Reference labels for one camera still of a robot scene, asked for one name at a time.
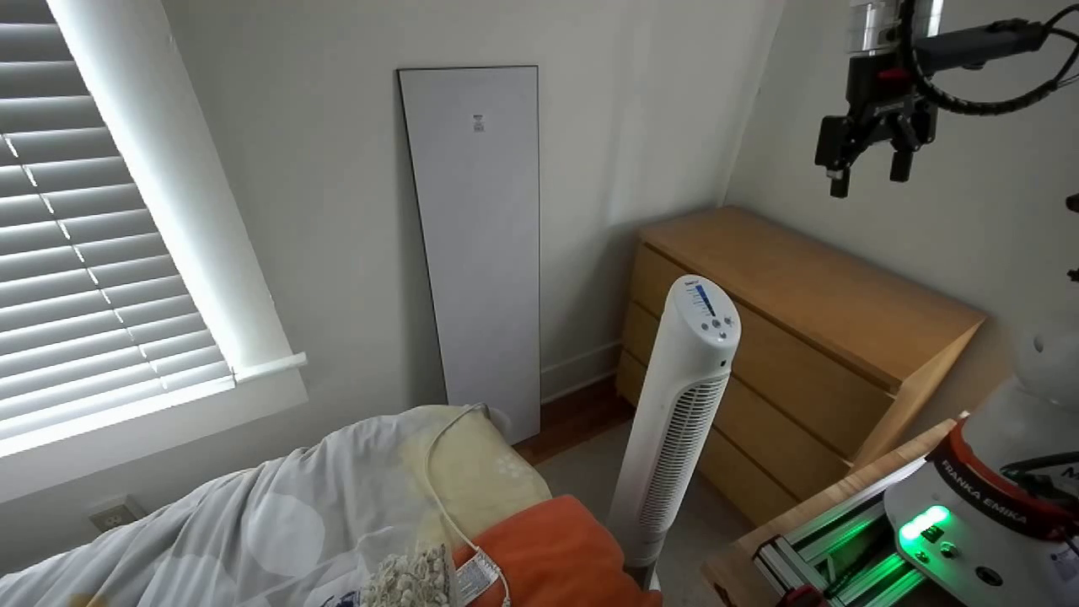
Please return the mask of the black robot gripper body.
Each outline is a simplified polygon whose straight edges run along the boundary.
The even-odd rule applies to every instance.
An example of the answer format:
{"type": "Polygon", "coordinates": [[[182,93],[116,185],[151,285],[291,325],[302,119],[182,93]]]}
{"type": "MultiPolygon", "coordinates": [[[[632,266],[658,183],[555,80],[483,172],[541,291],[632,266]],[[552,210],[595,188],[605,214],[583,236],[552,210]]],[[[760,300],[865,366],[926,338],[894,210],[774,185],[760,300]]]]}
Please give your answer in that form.
{"type": "Polygon", "coordinates": [[[909,144],[914,155],[932,142],[936,107],[920,98],[896,55],[858,55],[847,66],[847,110],[819,120],[815,163],[851,170],[876,142],[909,144]]]}

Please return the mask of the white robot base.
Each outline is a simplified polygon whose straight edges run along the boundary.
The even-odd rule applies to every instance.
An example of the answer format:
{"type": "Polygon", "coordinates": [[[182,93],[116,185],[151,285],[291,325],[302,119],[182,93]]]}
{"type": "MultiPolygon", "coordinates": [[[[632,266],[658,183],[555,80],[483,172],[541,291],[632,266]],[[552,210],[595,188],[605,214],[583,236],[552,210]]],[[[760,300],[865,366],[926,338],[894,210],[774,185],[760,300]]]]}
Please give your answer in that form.
{"type": "Polygon", "coordinates": [[[1079,607],[1079,328],[1019,366],[888,486],[896,554],[960,607],[1079,607]]]}

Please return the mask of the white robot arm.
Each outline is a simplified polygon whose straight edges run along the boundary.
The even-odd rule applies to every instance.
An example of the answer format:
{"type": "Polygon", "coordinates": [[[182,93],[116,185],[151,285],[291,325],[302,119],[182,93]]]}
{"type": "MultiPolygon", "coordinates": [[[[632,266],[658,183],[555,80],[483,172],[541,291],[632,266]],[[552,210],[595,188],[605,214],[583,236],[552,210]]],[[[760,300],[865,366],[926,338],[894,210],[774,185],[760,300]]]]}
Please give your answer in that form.
{"type": "Polygon", "coordinates": [[[936,107],[915,92],[899,43],[932,37],[940,11],[942,0],[851,0],[847,110],[827,114],[815,139],[832,199],[848,193],[848,170],[871,144],[887,142],[888,179],[906,183],[914,155],[932,142],[936,107]]]}

